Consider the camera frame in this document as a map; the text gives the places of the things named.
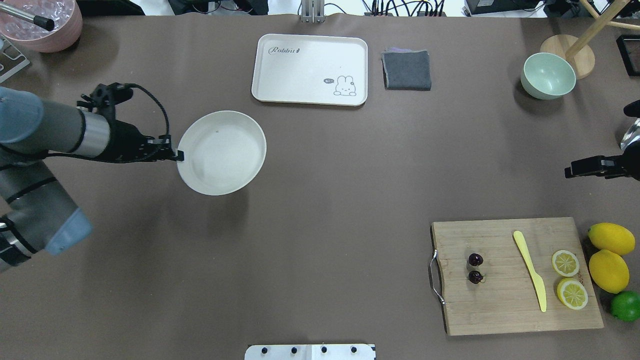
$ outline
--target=wooden stand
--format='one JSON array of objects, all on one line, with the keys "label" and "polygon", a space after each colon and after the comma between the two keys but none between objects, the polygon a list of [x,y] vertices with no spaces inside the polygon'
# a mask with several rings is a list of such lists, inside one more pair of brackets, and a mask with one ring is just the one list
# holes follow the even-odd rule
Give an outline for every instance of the wooden stand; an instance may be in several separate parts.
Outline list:
[{"label": "wooden stand", "polygon": [[576,78],[586,78],[595,66],[596,59],[593,50],[587,45],[606,25],[617,24],[611,22],[630,0],[615,0],[602,16],[596,17],[596,21],[579,37],[571,35],[555,35],[545,40],[540,47],[543,53],[556,54],[565,59],[575,71]]}]

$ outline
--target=mint green bowl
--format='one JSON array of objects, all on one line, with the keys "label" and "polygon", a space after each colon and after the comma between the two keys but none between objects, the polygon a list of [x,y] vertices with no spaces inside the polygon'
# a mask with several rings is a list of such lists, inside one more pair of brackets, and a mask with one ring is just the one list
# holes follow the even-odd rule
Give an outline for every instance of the mint green bowl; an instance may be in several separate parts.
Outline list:
[{"label": "mint green bowl", "polygon": [[524,62],[520,82],[524,90],[537,99],[557,99],[573,90],[575,72],[560,56],[537,53]]}]

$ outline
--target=lemon slice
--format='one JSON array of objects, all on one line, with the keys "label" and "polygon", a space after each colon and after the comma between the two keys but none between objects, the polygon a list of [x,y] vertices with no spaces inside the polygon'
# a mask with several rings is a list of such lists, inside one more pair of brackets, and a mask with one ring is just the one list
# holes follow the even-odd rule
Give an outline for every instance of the lemon slice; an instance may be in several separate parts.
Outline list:
[{"label": "lemon slice", "polygon": [[567,277],[558,284],[556,293],[560,301],[570,309],[580,310],[587,306],[587,290],[576,279]]},{"label": "lemon slice", "polygon": [[558,250],[551,257],[551,263],[554,270],[562,276],[574,276],[580,270],[578,258],[572,252],[567,250]]}]

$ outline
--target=green lime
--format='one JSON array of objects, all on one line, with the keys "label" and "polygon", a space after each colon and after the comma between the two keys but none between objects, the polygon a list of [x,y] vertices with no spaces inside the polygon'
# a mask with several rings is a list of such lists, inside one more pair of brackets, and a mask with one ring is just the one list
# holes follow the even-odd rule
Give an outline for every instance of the green lime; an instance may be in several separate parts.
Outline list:
[{"label": "green lime", "polygon": [[640,318],[640,295],[635,291],[623,291],[611,300],[611,314],[625,322]]}]

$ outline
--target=brown table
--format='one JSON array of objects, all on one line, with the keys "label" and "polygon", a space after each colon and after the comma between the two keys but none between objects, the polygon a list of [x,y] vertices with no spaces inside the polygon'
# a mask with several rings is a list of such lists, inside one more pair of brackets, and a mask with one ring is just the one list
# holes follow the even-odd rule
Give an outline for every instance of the brown table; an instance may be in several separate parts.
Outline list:
[{"label": "brown table", "polygon": [[[175,164],[47,164],[91,218],[84,242],[0,276],[2,359],[242,359],[249,344],[374,343],[378,359],[637,359],[639,323],[604,329],[446,335],[429,287],[430,223],[574,217],[581,235],[616,222],[640,235],[638,183],[565,179],[572,160],[620,150],[640,98],[616,48],[591,43],[592,75],[556,101],[519,85],[542,41],[588,19],[379,19],[319,26],[272,17],[86,19],[78,46],[33,61],[6,86],[75,104],[98,83],[139,83],[178,140],[231,109],[262,126],[268,153],[242,190],[207,197]],[[369,98],[357,108],[263,104],[250,93],[265,33],[360,37]],[[389,91],[380,52],[428,49],[430,92]],[[163,132],[142,93],[118,118]],[[8,211],[2,203],[0,212]],[[626,256],[640,290],[640,251]]]}]

